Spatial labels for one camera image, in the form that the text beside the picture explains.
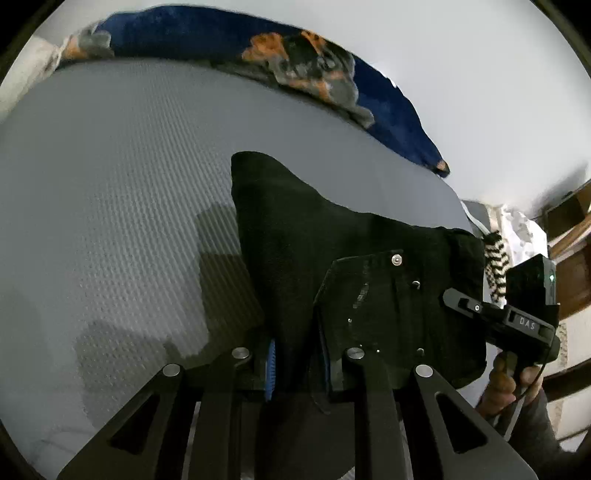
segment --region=textured mattress surface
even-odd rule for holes
[[[241,150],[352,210],[469,229],[442,180],[303,96],[159,60],[57,72],[0,125],[0,417],[47,478],[164,364],[262,322],[230,195]]]

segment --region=handle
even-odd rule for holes
[[[506,352],[505,354],[505,369],[504,373],[515,380],[515,396],[520,397],[525,392],[526,387],[521,385],[521,372],[526,367],[523,362],[517,357],[516,353]],[[505,407],[496,417],[491,420],[491,425],[495,430],[506,440],[509,441],[513,428],[517,423],[521,409],[525,403],[525,397],[514,401],[512,404]]]

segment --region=white wall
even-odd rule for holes
[[[38,34],[60,43],[114,11],[157,3],[66,0]],[[464,199],[532,213],[591,175],[591,79],[529,0],[206,4],[315,30],[378,67],[413,102]]]

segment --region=human hand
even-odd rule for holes
[[[476,406],[476,411],[484,418],[493,417],[498,414],[503,408],[515,401],[515,380],[503,372],[505,369],[505,358],[500,353],[496,356],[493,363],[492,372],[489,376],[489,384],[480,398],[480,402]],[[525,388],[529,387],[535,380],[540,367],[524,368],[519,376],[521,385]],[[542,376],[533,385],[527,395],[525,396],[525,405],[529,405],[534,401],[542,388]]]

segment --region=metal bolt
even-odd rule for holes
[[[347,350],[347,356],[352,360],[360,360],[365,356],[365,352],[358,346],[352,346]]]
[[[181,372],[181,368],[177,364],[165,365],[162,373],[165,377],[176,377]]]
[[[419,377],[423,378],[429,378],[431,375],[433,375],[433,369],[428,365],[419,365],[417,368],[415,368],[415,372]]]
[[[250,354],[250,351],[245,346],[237,346],[234,350],[232,350],[232,356],[237,360],[248,358]]]

